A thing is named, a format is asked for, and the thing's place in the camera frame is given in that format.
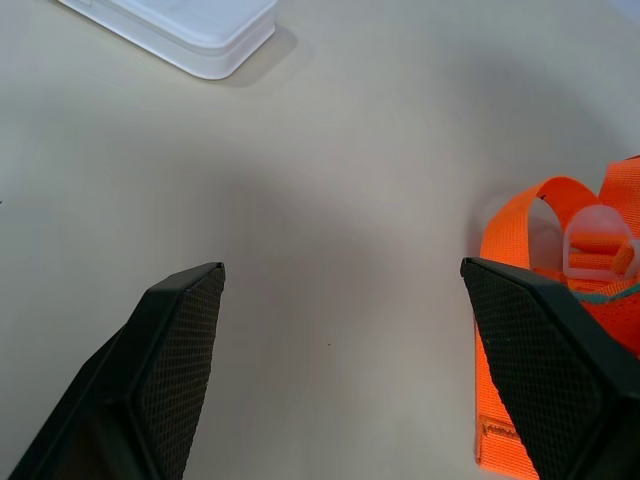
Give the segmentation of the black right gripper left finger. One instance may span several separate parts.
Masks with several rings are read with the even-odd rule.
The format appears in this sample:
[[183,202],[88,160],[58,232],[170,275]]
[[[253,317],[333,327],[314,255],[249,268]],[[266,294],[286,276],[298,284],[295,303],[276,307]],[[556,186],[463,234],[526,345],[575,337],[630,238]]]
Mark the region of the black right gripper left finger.
[[210,378],[225,268],[207,263],[145,291],[80,368],[10,476],[180,479]]

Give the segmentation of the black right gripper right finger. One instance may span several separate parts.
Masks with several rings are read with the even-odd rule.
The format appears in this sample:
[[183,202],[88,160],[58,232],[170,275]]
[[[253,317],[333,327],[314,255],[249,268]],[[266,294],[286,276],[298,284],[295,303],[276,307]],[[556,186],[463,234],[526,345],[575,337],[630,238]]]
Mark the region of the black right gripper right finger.
[[491,380],[542,479],[639,476],[639,360],[564,285],[461,264]]

